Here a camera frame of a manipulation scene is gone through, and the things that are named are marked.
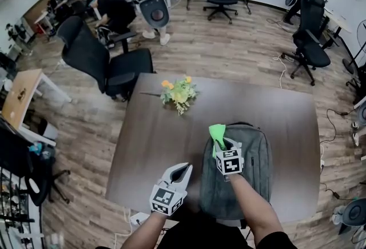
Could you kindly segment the yellow artificial flower bouquet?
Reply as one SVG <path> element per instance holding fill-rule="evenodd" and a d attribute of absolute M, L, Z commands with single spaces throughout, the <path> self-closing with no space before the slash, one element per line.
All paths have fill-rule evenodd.
<path fill-rule="evenodd" d="M 163 105 L 172 105 L 176 108 L 179 116 L 190 108 L 190 102 L 195 100 L 199 91 L 193 83 L 191 76 L 178 79 L 174 82 L 163 80 L 161 88 L 153 91 L 140 91 L 140 94 L 159 97 Z"/>

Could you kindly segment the person's black shirt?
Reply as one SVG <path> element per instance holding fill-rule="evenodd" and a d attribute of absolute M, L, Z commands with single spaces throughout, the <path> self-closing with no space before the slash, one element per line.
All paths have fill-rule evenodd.
<path fill-rule="evenodd" d="M 168 229 L 154 249 L 297 249 L 285 232 L 266 236 L 255 248 L 248 245 L 240 229 L 201 216 L 179 222 Z"/>

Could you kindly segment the white desk with black legs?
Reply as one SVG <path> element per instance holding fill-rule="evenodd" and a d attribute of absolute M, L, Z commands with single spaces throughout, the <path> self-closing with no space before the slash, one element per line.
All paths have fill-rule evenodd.
<path fill-rule="evenodd" d="M 350 59 L 352 58 L 352 53 L 350 52 L 347 44 L 344 42 L 343 38 L 340 36 L 341 30 L 344 30 L 348 33 L 351 33 L 351 29 L 349 28 L 346 19 L 340 15 L 337 15 L 334 11 L 324 8 L 324 22 L 320 27 L 321 31 L 324 31 L 327 27 L 328 23 L 332 21 L 336 24 L 337 28 L 336 31 L 333 34 L 328 34 L 329 39 L 323 44 L 322 49 L 325 50 L 328 47 L 331 47 L 333 44 L 336 46 L 339 46 L 337 44 L 337 39 L 339 39 L 343 46 L 345 47 Z"/>

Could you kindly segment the person's left forearm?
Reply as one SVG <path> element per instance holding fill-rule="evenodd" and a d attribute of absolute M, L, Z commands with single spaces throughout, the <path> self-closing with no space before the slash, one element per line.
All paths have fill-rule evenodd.
<path fill-rule="evenodd" d="M 166 220 L 166 215 L 152 212 L 146 221 L 124 241 L 121 249 L 154 249 Z"/>

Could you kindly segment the black railing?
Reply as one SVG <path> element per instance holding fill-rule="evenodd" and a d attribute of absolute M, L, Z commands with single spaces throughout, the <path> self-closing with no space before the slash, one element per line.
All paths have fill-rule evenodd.
<path fill-rule="evenodd" d="M 44 249 L 43 237 L 24 178 L 0 168 L 0 249 Z"/>

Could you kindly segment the person's right forearm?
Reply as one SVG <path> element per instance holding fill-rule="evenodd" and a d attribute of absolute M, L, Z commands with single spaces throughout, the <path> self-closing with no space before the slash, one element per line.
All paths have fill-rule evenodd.
<path fill-rule="evenodd" d="M 230 183 L 251 229 L 256 247 L 269 234 L 283 232 L 273 207 L 240 174 L 229 175 Z"/>

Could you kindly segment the teal plastic bag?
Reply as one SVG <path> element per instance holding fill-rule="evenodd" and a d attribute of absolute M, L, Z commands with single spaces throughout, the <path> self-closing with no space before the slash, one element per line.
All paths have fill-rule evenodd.
<path fill-rule="evenodd" d="M 45 153 L 46 147 L 47 147 L 46 144 L 36 141 L 31 146 L 29 146 L 29 152 L 37 156 L 41 156 L 42 154 Z"/>

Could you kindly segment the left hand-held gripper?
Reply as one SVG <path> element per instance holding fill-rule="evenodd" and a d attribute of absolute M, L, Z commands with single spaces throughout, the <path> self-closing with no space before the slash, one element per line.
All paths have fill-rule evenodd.
<path fill-rule="evenodd" d="M 161 179 L 153 187 L 149 198 L 151 210 L 166 216 L 174 214 L 183 204 L 188 194 L 186 188 L 192 170 L 193 165 L 188 162 L 167 168 Z"/>

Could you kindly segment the light wooden desk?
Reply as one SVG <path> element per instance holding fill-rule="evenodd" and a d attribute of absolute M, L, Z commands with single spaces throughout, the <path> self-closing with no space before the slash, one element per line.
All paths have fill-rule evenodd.
<path fill-rule="evenodd" d="M 42 69 L 20 71 L 13 80 L 13 85 L 8 92 L 2 107 L 1 114 L 4 119 L 17 131 L 23 128 L 23 120 L 29 107 L 31 99 L 37 90 L 38 85 L 45 82 L 58 95 L 67 102 L 71 102 L 71 97 L 61 90 L 49 77 L 47 77 Z M 19 92 L 26 88 L 27 94 L 22 102 L 17 99 Z"/>

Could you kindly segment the grey waste bin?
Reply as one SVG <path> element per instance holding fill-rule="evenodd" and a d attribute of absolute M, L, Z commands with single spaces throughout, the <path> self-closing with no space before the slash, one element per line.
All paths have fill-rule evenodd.
<path fill-rule="evenodd" d="M 44 118 L 39 122 L 38 133 L 50 140 L 56 140 L 58 137 L 58 129 Z"/>

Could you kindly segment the black standing fan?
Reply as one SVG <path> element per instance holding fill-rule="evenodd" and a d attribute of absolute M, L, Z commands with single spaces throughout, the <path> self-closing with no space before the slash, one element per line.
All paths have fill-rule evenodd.
<path fill-rule="evenodd" d="M 366 56 L 366 19 L 361 21 L 358 25 L 356 38 L 359 44 L 359 49 L 357 53 L 355 55 L 352 55 L 352 58 L 350 60 L 347 60 L 345 58 L 342 60 L 343 65 L 350 74 L 354 74 L 356 69 L 358 68 L 357 60 L 362 59 L 362 57 Z"/>

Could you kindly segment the green cloth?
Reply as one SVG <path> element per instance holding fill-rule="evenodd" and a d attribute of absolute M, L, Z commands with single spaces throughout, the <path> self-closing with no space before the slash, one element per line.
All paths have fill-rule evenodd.
<path fill-rule="evenodd" d="M 212 151 L 212 157 L 216 157 L 216 148 L 215 143 L 218 143 L 220 149 L 225 150 L 226 146 L 224 143 L 224 134 L 226 130 L 225 124 L 214 124 L 209 126 L 209 133 L 213 140 L 213 151 Z"/>

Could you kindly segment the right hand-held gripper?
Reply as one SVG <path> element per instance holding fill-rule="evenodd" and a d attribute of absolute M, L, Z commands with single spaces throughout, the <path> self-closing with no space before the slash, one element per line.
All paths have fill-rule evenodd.
<path fill-rule="evenodd" d="M 220 173 L 223 175 L 242 173 L 244 166 L 244 158 L 241 153 L 241 142 L 224 137 L 224 145 L 226 150 L 222 149 L 220 142 L 214 142 L 213 156 L 216 157 L 216 165 Z"/>

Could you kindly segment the grey backpack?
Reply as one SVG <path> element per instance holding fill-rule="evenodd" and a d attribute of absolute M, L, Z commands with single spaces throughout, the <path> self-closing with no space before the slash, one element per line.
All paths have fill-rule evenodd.
<path fill-rule="evenodd" d="M 272 189 L 272 151 L 269 141 L 260 128 L 246 122 L 237 122 L 226 127 L 225 137 L 241 143 L 243 166 L 240 175 L 267 202 Z M 226 175 L 217 168 L 212 157 L 214 141 L 209 139 L 205 145 L 202 160 L 200 187 L 200 209 L 228 226 L 246 227 L 240 204 Z"/>

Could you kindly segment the black chair with white patch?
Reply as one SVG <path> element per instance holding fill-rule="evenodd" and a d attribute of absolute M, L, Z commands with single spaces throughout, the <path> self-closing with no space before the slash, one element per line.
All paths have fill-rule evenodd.
<path fill-rule="evenodd" d="M 0 167 L 24 180 L 32 202 L 40 206 L 45 199 L 52 202 L 51 192 L 55 191 L 67 204 L 70 199 L 64 196 L 55 181 L 61 176 L 70 175 L 70 170 L 54 173 L 55 150 L 41 144 L 39 153 L 31 151 L 31 143 L 20 136 L 10 125 L 0 118 Z"/>

